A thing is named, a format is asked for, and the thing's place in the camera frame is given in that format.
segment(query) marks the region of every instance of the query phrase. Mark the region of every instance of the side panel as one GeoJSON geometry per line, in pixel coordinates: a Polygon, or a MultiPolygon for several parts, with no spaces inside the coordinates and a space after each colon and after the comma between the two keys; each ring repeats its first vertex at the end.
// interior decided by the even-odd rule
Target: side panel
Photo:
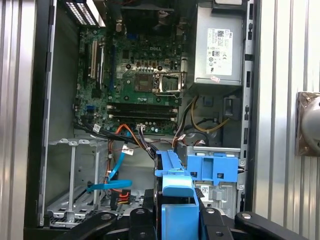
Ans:
{"type": "Polygon", "coordinates": [[[36,1],[0,2],[0,239],[23,239],[36,1]]]}
{"type": "Polygon", "coordinates": [[[319,240],[320,158],[294,152],[297,92],[319,92],[320,2],[260,0],[260,6],[253,211],[319,240]]]}

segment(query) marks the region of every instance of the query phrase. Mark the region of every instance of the dell logo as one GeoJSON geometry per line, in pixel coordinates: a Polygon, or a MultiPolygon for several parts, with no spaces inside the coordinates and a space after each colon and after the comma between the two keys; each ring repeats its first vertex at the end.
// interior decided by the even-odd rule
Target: dell logo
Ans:
{"type": "Polygon", "coordinates": [[[161,47],[157,47],[157,46],[151,46],[150,47],[151,51],[161,51],[161,47]]]}

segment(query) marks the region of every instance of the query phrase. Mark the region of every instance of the white label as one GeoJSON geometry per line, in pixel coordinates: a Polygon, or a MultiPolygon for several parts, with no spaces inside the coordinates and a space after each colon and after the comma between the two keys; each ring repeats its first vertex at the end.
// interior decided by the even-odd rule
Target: white label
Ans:
{"type": "Polygon", "coordinates": [[[206,142],[203,140],[200,140],[197,144],[206,144],[206,142]]]}
{"type": "Polygon", "coordinates": [[[206,74],[232,75],[233,33],[229,29],[209,28],[206,74]]]}
{"type": "Polygon", "coordinates": [[[128,148],[127,144],[123,144],[122,152],[124,154],[128,154],[128,155],[131,155],[131,156],[134,154],[134,150],[131,149],[131,148],[128,148]]]}
{"type": "Polygon", "coordinates": [[[183,134],[182,136],[180,136],[179,138],[178,138],[178,141],[181,141],[181,140],[183,140],[184,138],[185,138],[185,134],[183,134]]]}
{"type": "Polygon", "coordinates": [[[208,202],[209,201],[209,186],[208,185],[201,186],[200,190],[201,190],[202,194],[204,195],[203,197],[201,197],[201,200],[203,202],[208,202]]]}
{"type": "Polygon", "coordinates": [[[96,132],[97,134],[99,133],[100,129],[101,129],[101,127],[99,125],[97,125],[97,124],[95,124],[93,126],[93,131],[96,132]]]}

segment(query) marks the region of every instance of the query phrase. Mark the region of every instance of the motherboard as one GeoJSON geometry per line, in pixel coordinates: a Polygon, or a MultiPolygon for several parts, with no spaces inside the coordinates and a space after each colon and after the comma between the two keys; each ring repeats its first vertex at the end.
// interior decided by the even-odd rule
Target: motherboard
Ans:
{"type": "Polygon", "coordinates": [[[76,121],[173,135],[184,84],[182,37],[80,31],[76,121]]]}

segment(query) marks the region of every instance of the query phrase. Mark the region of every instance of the power supply label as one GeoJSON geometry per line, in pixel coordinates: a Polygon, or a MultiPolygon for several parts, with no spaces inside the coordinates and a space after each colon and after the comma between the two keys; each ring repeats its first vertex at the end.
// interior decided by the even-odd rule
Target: power supply label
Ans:
{"type": "Polygon", "coordinates": [[[229,29],[209,28],[206,74],[232,75],[233,33],[229,29]]]}

